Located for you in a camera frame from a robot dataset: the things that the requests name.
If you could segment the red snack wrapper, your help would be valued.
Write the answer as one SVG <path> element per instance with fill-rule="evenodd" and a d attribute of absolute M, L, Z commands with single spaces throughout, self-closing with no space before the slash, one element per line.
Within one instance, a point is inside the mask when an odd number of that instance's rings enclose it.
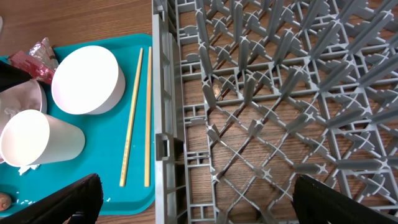
<path fill-rule="evenodd" d="M 20 50 L 8 56 L 7 61 L 10 65 L 29 73 L 34 80 L 48 85 L 52 84 L 59 66 L 48 37 L 37 42 L 28 53 Z"/>

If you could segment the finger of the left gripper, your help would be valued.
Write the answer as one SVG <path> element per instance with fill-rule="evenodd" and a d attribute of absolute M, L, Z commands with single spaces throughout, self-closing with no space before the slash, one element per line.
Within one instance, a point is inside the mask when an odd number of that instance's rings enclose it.
<path fill-rule="evenodd" d="M 1 92 L 32 79 L 31 75 L 19 68 L 1 61 Z"/>

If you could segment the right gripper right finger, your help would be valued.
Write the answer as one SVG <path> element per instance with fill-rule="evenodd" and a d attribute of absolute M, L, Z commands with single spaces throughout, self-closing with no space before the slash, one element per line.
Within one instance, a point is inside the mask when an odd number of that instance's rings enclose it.
<path fill-rule="evenodd" d="M 295 181 L 292 206 L 300 224 L 397 224 L 307 175 Z"/>

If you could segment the white cup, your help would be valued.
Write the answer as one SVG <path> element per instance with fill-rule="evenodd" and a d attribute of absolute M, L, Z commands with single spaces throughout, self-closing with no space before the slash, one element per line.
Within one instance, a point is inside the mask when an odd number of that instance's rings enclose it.
<path fill-rule="evenodd" d="M 1 133 L 1 157 L 14 167 L 68 161 L 84 146 L 80 128 L 37 110 L 16 114 Z"/>

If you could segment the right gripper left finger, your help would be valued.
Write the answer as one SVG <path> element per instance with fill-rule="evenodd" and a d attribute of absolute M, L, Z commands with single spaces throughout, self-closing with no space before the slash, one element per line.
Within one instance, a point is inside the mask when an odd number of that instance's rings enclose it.
<path fill-rule="evenodd" d="M 93 173 L 2 218 L 1 224 L 96 223 L 103 202 L 101 179 Z"/>

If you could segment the white tissue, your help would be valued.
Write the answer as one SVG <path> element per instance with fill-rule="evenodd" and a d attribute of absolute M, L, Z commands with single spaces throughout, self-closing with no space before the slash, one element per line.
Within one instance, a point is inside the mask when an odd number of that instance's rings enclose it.
<path fill-rule="evenodd" d="M 23 175 L 25 174 L 27 171 L 29 170 L 36 170 L 38 167 L 40 166 L 40 164 L 36 164 L 36 165 L 29 165 L 29 166 L 22 166 L 19 168 L 18 172 L 19 175 Z"/>

